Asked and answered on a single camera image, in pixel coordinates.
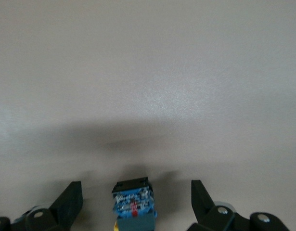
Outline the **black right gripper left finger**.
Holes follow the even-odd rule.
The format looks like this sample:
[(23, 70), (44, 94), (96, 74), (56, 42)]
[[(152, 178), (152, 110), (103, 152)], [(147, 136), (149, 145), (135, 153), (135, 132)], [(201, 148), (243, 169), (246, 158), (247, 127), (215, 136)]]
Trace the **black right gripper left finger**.
[(13, 222), (0, 217), (0, 231), (68, 231), (82, 207), (81, 181), (73, 181), (48, 208), (36, 206)]

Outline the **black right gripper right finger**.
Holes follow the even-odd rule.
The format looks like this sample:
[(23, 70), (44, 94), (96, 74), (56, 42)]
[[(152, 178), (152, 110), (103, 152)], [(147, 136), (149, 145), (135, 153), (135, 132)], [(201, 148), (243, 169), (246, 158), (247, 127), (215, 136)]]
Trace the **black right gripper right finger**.
[(197, 222), (190, 231), (289, 231), (273, 214), (255, 212), (244, 218), (227, 206), (215, 205), (201, 180), (191, 181), (191, 203)]

